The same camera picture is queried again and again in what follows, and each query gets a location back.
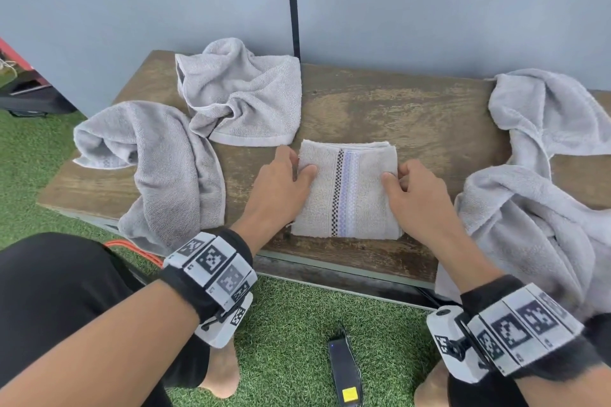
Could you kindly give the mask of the person's right hand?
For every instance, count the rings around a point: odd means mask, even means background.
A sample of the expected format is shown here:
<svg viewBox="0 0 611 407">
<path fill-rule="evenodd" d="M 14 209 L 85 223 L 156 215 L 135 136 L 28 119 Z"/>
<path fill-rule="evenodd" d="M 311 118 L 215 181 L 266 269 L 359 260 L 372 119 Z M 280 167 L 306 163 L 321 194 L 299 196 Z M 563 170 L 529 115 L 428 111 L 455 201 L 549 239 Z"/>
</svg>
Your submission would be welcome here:
<svg viewBox="0 0 611 407">
<path fill-rule="evenodd" d="M 398 168 L 406 195 L 401 203 L 389 204 L 402 230 L 429 248 L 439 259 L 476 250 L 460 221 L 446 183 L 419 160 L 408 160 Z"/>
</svg>

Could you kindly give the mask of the person's right forearm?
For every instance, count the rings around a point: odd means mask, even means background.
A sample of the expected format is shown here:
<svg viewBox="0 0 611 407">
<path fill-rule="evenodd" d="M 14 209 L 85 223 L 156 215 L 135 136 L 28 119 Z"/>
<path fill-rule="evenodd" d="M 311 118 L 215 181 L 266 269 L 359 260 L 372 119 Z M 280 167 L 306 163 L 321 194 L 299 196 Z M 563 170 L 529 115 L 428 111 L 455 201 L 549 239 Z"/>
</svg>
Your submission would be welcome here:
<svg viewBox="0 0 611 407">
<path fill-rule="evenodd" d="M 430 249 L 461 292 L 504 275 L 463 231 L 440 236 Z M 572 380 L 530 376 L 516 383 L 529 407 L 611 407 L 611 367 L 604 364 L 590 367 Z"/>
</svg>

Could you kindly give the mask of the red board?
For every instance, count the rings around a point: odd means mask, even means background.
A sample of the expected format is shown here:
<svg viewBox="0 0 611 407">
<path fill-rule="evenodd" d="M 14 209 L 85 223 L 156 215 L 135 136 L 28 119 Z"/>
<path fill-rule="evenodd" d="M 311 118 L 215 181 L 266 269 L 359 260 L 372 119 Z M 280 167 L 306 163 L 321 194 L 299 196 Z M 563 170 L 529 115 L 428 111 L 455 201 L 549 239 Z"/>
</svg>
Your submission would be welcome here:
<svg viewBox="0 0 611 407">
<path fill-rule="evenodd" d="M 34 68 L 22 58 L 11 46 L 2 38 L 0 38 L 0 52 L 10 61 L 15 62 L 25 71 L 33 71 Z"/>
</svg>

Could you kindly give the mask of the large crumpled grey towel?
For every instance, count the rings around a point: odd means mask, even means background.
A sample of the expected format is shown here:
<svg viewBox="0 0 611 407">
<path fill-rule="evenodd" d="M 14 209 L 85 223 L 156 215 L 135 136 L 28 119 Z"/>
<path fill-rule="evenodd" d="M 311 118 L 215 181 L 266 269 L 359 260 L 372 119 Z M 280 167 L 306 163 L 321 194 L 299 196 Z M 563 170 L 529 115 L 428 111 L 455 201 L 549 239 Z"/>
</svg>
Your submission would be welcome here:
<svg viewBox="0 0 611 407">
<path fill-rule="evenodd" d="M 611 209 L 552 181 L 556 155 L 611 155 L 611 117 L 576 79 L 539 69 L 495 77 L 488 102 L 511 156 L 470 175 L 454 200 L 467 233 L 503 271 L 579 321 L 611 313 Z"/>
</svg>

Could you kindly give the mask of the grey striped towel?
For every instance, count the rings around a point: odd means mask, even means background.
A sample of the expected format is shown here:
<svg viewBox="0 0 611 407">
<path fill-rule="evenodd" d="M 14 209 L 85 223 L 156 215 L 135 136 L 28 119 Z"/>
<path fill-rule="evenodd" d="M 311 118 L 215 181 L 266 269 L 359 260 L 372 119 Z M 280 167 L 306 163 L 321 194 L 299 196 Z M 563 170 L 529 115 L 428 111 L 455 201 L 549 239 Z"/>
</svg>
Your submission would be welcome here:
<svg viewBox="0 0 611 407">
<path fill-rule="evenodd" d="M 397 175 L 397 151 L 390 142 L 303 140 L 299 170 L 311 165 L 317 175 L 291 224 L 292 235 L 365 240 L 398 240 L 403 235 L 381 183 L 384 173 Z"/>
</svg>

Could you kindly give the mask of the person's black trousers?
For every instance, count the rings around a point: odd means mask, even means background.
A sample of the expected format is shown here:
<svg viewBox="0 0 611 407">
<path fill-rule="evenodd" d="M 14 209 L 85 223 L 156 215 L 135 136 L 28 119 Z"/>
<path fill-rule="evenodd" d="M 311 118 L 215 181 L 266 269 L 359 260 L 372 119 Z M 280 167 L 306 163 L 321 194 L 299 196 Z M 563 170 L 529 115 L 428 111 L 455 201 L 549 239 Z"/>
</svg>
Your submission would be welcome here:
<svg viewBox="0 0 611 407">
<path fill-rule="evenodd" d="M 0 251 L 0 389 L 81 327 L 141 289 L 101 243 L 39 233 Z M 167 388 L 198 388 L 210 347 L 192 337 L 142 407 L 172 407 Z M 528 407 L 512 380 L 448 380 L 450 407 Z"/>
</svg>

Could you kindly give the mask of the black case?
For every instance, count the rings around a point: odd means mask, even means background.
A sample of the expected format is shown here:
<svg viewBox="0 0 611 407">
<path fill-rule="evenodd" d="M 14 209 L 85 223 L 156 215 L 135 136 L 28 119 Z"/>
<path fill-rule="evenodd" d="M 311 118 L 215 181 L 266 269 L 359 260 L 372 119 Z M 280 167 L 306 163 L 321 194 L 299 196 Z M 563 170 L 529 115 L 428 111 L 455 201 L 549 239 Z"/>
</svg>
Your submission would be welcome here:
<svg viewBox="0 0 611 407">
<path fill-rule="evenodd" d="M 77 108 L 37 71 L 0 70 L 0 111 L 16 118 L 72 114 Z"/>
</svg>

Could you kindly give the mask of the black device with yellow sticker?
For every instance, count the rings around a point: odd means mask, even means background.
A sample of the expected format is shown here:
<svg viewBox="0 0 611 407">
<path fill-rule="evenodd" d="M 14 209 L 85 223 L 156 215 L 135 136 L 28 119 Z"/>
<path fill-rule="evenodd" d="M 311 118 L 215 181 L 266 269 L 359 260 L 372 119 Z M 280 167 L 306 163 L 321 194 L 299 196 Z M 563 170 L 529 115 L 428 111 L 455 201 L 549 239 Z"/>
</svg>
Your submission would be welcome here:
<svg viewBox="0 0 611 407">
<path fill-rule="evenodd" d="M 330 338 L 327 349 L 339 407 L 362 407 L 361 371 L 343 326 L 339 326 L 337 334 Z"/>
</svg>

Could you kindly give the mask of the person's left foot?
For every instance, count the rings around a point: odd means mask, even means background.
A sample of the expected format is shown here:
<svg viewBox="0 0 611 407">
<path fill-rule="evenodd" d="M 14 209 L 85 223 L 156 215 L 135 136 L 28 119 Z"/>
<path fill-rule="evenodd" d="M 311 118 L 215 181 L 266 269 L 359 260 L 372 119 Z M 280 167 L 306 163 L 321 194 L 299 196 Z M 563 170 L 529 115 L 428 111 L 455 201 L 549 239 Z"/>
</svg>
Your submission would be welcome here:
<svg viewBox="0 0 611 407">
<path fill-rule="evenodd" d="M 240 383 L 240 367 L 231 338 L 223 348 L 210 348 L 208 370 L 198 388 L 213 396 L 226 399 L 233 396 Z"/>
</svg>

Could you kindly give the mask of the person's left hand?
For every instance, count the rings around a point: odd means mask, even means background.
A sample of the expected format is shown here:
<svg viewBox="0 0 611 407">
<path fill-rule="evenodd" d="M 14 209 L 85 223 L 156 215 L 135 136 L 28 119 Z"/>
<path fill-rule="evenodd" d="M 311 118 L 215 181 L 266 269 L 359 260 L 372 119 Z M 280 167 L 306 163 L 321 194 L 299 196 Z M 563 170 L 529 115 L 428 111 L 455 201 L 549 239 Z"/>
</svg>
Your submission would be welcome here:
<svg viewBox="0 0 611 407">
<path fill-rule="evenodd" d="M 253 254 L 294 221 L 310 194 L 295 187 L 298 163 L 292 148 L 279 146 L 274 159 L 261 167 L 241 217 L 231 226 Z"/>
</svg>

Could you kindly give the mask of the person's left forearm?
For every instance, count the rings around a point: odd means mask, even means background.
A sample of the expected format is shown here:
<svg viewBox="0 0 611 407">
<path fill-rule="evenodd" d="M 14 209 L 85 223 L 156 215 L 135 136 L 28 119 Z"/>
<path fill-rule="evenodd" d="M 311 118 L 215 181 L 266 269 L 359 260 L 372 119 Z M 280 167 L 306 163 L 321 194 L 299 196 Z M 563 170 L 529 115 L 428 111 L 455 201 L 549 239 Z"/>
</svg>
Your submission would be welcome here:
<svg viewBox="0 0 611 407">
<path fill-rule="evenodd" d="M 24 369 L 0 389 L 0 407 L 142 407 L 199 325 L 158 278 Z"/>
</svg>

